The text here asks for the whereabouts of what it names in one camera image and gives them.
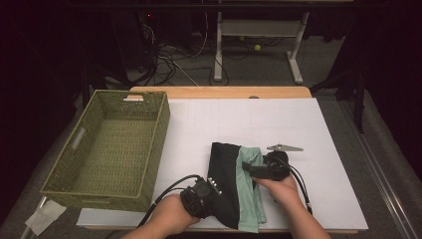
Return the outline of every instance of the light green cloth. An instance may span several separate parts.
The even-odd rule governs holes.
[[[244,147],[239,149],[236,159],[236,184],[239,195],[240,231],[258,233],[259,224],[267,222],[263,205],[261,203],[258,185],[252,187],[253,180],[248,171],[243,170],[242,162],[251,163],[254,166],[263,164],[263,156],[258,147]]]

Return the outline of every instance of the green wicker basket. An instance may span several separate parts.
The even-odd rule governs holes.
[[[166,92],[96,91],[41,194],[67,207],[146,211],[169,118]]]

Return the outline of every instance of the person's left hand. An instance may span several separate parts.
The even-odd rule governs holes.
[[[184,209],[180,195],[171,194],[158,203],[148,222],[122,239],[162,239],[183,232],[199,220]]]
[[[165,230],[164,232],[168,236],[183,232],[190,225],[198,223],[199,220],[184,209],[179,194],[171,194],[158,203],[148,223]]]

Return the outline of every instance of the electrical cord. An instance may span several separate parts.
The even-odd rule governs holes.
[[[169,187],[167,187],[167,189],[165,189],[154,201],[154,203],[152,203],[152,205],[149,207],[149,209],[146,211],[145,216],[143,217],[143,219],[139,222],[139,224],[137,225],[136,228],[142,226],[143,224],[145,224],[145,222],[148,220],[149,216],[152,214],[152,211],[155,209],[155,207],[158,205],[158,203],[161,201],[161,199],[168,193],[170,192],[176,185],[178,185],[180,182],[183,182],[189,178],[193,178],[196,177],[197,179],[200,179],[201,176],[196,175],[196,174],[192,174],[189,176],[185,176],[179,180],[177,180],[176,182],[174,182],[173,184],[171,184]]]
[[[156,199],[155,201],[151,204],[151,206],[148,208],[148,210],[146,211],[145,215],[143,216],[142,220],[139,222],[139,224],[136,226],[136,228],[142,226],[143,224],[146,223],[146,221],[148,220],[149,216],[152,214],[152,211],[155,209],[155,207],[158,205],[158,203],[162,200],[162,198],[169,193],[170,191],[173,190],[183,190],[184,188],[181,187],[175,187],[176,185],[178,185],[179,183],[189,179],[189,178],[197,178],[200,179],[201,176],[196,175],[196,174],[192,174],[192,175],[188,175],[185,176],[179,180],[177,180],[176,182],[174,182],[173,184],[171,184],[169,187],[167,187],[167,189],[165,189]],[[105,239],[109,239],[111,238],[111,236],[115,235],[116,233],[121,232],[121,230],[114,230],[111,231],[107,237],[105,237]]]

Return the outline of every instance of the white paper sheet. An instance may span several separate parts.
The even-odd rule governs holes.
[[[153,198],[189,174],[207,175],[214,141],[258,146],[263,154],[277,143],[302,147],[288,152],[303,176],[314,216],[325,229],[365,230],[366,221],[315,99],[169,100],[170,122]],[[194,181],[181,184],[193,185]],[[268,222],[261,229],[288,229],[266,188],[261,196]],[[83,209],[79,226],[135,226],[142,213]],[[214,217],[193,225],[224,229]]]

